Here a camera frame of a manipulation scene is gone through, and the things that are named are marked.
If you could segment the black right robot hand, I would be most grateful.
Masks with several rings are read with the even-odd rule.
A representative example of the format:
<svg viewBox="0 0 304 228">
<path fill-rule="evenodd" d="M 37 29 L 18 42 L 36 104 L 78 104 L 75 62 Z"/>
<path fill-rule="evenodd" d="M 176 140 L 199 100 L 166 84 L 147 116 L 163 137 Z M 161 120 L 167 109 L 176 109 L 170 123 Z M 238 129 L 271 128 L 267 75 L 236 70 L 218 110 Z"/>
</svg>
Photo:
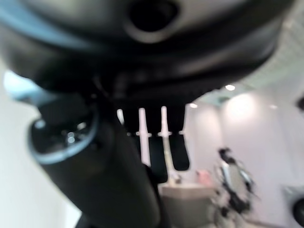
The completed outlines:
<svg viewBox="0 0 304 228">
<path fill-rule="evenodd" d="M 169 228 L 161 108 L 189 167 L 185 105 L 274 53 L 292 0 L 3 0 L 13 99 L 40 112 L 28 148 L 78 208 L 79 228 Z"/>
</svg>

